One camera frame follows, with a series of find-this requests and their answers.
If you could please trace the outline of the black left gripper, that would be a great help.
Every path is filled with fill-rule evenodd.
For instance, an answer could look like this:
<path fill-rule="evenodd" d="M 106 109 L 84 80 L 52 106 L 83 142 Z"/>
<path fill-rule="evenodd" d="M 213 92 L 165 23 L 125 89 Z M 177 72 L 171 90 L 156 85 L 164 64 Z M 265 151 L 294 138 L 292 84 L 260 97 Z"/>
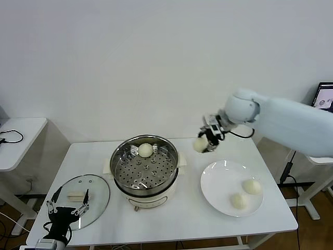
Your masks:
<path fill-rule="evenodd" d="M 89 189 L 86 190 L 82 205 L 77 209 L 56 207 L 61 190 L 62 186 L 52 195 L 51 200 L 46 201 L 49 222 L 46 222 L 43 227 L 51 224 L 51 228 L 43 238 L 69 243 L 72 238 L 71 223 L 78 221 L 78 215 L 82 215 L 89 210 Z"/>

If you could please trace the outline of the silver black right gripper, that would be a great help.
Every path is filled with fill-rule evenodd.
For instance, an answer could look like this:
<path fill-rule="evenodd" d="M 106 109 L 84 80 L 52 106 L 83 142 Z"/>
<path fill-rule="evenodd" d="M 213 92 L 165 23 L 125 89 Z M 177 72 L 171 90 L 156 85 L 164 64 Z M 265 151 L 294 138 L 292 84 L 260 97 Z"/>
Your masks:
<path fill-rule="evenodd" d="M 229 126 L 229 120 L 225 112 L 218 112 L 217 114 L 203 115 L 204 127 L 200 128 L 197 135 L 198 138 L 207 138 L 208 144 L 204 149 L 204 153 L 213 152 L 219 145 L 220 140 L 225 139 L 225 134 Z"/>

